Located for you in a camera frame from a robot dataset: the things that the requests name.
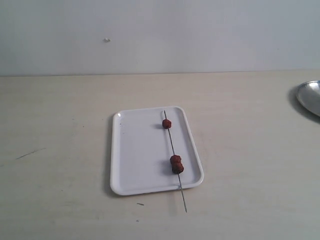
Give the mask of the thin metal skewer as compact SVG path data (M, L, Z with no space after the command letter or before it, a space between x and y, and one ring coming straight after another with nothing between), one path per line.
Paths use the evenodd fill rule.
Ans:
M164 112L165 119L168 119L166 111L164 110L163 112ZM168 132L169 139L170 139L170 145L171 145L172 153L173 153L173 155L176 155L175 154L175 150L174 150L174 146L173 146L173 142L172 142L172 136L171 136L170 128L167 129L167 132ZM177 175L178 181L179 181L179 188L180 188L180 192L181 192L181 196L182 196L182 200L183 200L184 210L187 213L188 210L187 210L187 205L186 205L186 200L185 200L185 196L184 196L184 191L183 191L183 186L182 186L180 174L176 174L176 175Z

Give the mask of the round silver metal plate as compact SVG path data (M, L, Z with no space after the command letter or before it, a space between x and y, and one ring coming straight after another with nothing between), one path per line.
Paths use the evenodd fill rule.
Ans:
M296 98L309 112L320 116L320 81L312 80L297 87Z

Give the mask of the white rectangular plastic tray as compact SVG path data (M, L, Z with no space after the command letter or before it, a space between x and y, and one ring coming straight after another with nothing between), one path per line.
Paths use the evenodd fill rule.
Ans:
M178 106L122 110L112 119L110 188L120 196L180 189L172 172L173 155L168 130L162 121L171 121L171 138L181 157L183 189L199 186L204 171L185 111Z

